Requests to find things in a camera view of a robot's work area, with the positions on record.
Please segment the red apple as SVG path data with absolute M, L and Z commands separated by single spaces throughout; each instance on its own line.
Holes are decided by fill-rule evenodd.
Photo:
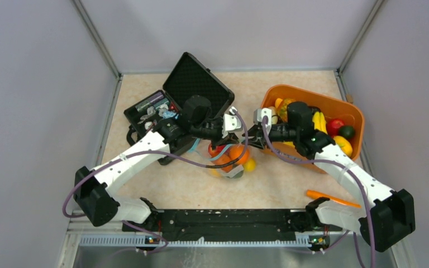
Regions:
M 223 150 L 225 147 L 226 147 L 225 145 L 220 145 L 220 146 L 212 147 L 212 144 L 210 143 L 210 144 L 208 145 L 208 153 L 209 153 L 209 155 L 210 155 L 211 157 L 215 157 L 215 156 L 217 156 L 218 154 L 223 154 L 222 150 Z

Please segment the orange tangerine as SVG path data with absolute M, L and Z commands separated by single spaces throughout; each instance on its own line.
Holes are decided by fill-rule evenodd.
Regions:
M 242 144 L 238 144 L 238 145 L 234 145 L 230 148 L 228 155 L 230 157 L 231 160 L 234 160 L 236 158 L 238 158 L 242 152 L 244 151 L 244 145 Z M 251 156 L 250 156 L 250 150 L 247 149 L 245 151 L 245 153 L 243 154 L 243 156 L 241 158 L 238 159 L 237 162 L 235 162 L 236 165 L 243 165 L 245 163 L 247 163 L 250 160 Z

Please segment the yellow orange peach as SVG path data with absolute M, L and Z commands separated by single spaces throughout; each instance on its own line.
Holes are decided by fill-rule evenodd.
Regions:
M 250 158 L 243 164 L 244 172 L 252 172 L 256 168 L 256 161 L 253 158 Z

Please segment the clear zip top bag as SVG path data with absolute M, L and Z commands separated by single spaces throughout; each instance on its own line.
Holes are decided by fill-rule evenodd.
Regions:
M 192 147 L 188 152 L 195 152 L 203 159 L 209 161 L 213 165 L 222 165 L 236 159 L 244 150 L 242 143 L 228 144 L 217 146 L 215 149 L 211 144 L 207 145 L 205 150 L 202 150 L 200 139 L 195 140 Z M 245 154 L 234 164 L 222 167 L 220 169 L 209 169 L 212 176 L 226 179 L 238 179 L 245 173 L 254 171 L 256 168 L 256 161 L 251 156 L 250 150 L 247 149 Z

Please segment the small orange pumpkin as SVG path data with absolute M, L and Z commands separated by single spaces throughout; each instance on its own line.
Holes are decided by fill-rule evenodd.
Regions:
M 217 160 L 213 160 L 212 163 L 215 165 L 224 165 L 230 161 L 231 161 L 231 159 L 228 155 L 222 154 L 219 156 L 219 158 Z M 230 172 L 232 169 L 233 169 L 233 165 L 229 165 L 229 166 L 225 166 L 225 167 L 220 168 L 220 170 L 222 170 L 225 173 Z

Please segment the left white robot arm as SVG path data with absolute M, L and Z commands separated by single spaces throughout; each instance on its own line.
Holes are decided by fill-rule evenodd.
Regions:
M 170 147 L 181 137 L 211 140 L 214 145 L 220 145 L 229 135 L 244 130 L 244 122 L 235 107 L 215 118 L 209 118 L 210 114 L 211 103 L 207 98 L 190 97 L 183 109 L 159 120 L 126 151 L 93 169 L 83 166 L 77 170 L 74 188 L 64 205 L 74 199 L 83 212 L 81 217 L 88 218 L 94 227 L 111 221 L 131 221 L 144 231 L 153 229 L 157 216 L 148 202 L 119 197 L 117 192 L 136 174 L 165 156 L 187 162 L 188 159 L 176 155 Z

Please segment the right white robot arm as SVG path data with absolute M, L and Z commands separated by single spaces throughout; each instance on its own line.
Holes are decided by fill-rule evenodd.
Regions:
M 272 111 L 254 111 L 251 141 L 259 148 L 273 148 L 273 142 L 292 142 L 304 160 L 283 155 L 292 164 L 313 164 L 333 177 L 359 202 L 360 207 L 341 205 L 330 198 L 318 198 L 307 205 L 306 225 L 320 230 L 326 224 L 360 233 L 370 247 L 384 252 L 416 229 L 414 199 L 405 189 L 395 191 L 372 177 L 350 159 L 328 134 L 316 129 L 313 113 L 304 102 L 287 107 L 285 123 L 273 124 Z

